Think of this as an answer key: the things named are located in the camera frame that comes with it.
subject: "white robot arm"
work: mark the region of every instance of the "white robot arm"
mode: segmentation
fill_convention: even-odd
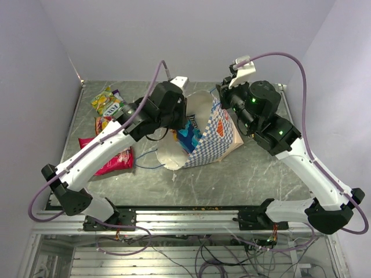
[[[231,76],[217,85],[221,107],[232,108],[246,126],[247,135],[289,166],[315,196],[299,201],[267,199],[260,206],[262,217],[258,221],[303,222],[326,234],[341,229],[353,216],[354,208],[345,193],[356,204],[360,204],[365,196],[363,191],[359,188],[351,189],[313,154],[312,158],[309,156],[300,132],[287,119],[276,114],[281,95],[273,85],[267,81],[248,83],[249,75],[255,73],[249,56],[236,59],[230,65],[230,71]],[[327,176],[318,166],[324,169]],[[339,188],[330,178],[337,181]],[[235,220],[246,222],[241,218]]]
[[[48,164],[42,169],[41,172],[46,180],[50,180],[62,171],[66,172],[50,187],[67,215],[83,213],[110,224],[120,222],[120,215],[115,206],[108,199],[89,193],[85,188],[86,183],[113,156],[132,146],[145,135],[152,134],[161,127],[183,128],[186,123],[187,104],[183,91],[187,84],[188,78],[183,76],[178,76],[171,82],[158,84],[129,127],[117,132],[136,110],[141,99],[125,105],[121,114],[116,116],[117,119],[111,121],[104,131],[73,157],[58,166]],[[103,141],[103,138],[111,133],[116,134]],[[72,168],[69,167],[77,157],[82,156],[85,150],[94,144],[97,146]]]

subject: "grey marble surface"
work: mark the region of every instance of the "grey marble surface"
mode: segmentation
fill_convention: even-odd
[[[90,101],[108,85],[112,90],[119,89],[121,96],[131,102],[144,95],[149,82],[87,81],[64,160],[80,150],[78,138],[95,136],[94,117],[98,114],[90,106]],[[197,90],[209,90],[213,86],[214,83],[209,82],[191,82],[185,95]],[[288,117],[283,101],[278,114]],[[116,205],[133,206],[258,205],[271,197],[278,200],[310,197],[308,188],[291,169],[258,147],[253,140],[246,137],[243,140],[245,144],[221,162],[174,172],[163,167],[115,171],[92,177],[87,184],[88,190],[108,197]],[[134,146],[134,154],[139,156],[154,148],[155,142],[143,138]],[[159,162],[156,154],[151,153],[140,159],[138,164],[151,167],[159,165]],[[50,197],[50,201],[52,206],[58,205],[54,196]]]

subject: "white wall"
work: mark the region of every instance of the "white wall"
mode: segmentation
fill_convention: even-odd
[[[371,1],[337,0],[304,56],[308,80],[307,130],[317,156],[350,187],[361,187],[371,213]],[[301,77],[288,86],[295,124],[301,126]],[[363,228],[357,212],[349,224]],[[369,277],[368,242],[340,233],[354,278]]]
[[[0,41],[0,276],[16,277],[33,225],[27,205],[41,168],[60,159],[81,84],[37,0],[1,1]]]
[[[165,59],[173,75],[219,82],[239,56],[302,58],[334,0],[41,2],[82,79],[146,81]],[[294,69],[264,59],[256,78],[287,83]]]

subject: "red chip bag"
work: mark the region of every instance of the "red chip bag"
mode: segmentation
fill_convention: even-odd
[[[79,138],[80,148],[85,147],[94,138]],[[132,147],[124,149],[119,154],[115,155],[94,175],[104,175],[115,170],[131,169],[134,164],[134,156]]]

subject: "paper bag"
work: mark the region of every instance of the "paper bag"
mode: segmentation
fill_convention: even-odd
[[[187,154],[169,132],[157,143],[157,159],[164,167],[178,170],[221,161],[243,141],[228,112],[209,91],[201,90],[188,97],[187,116],[195,115],[202,133],[199,143]]]

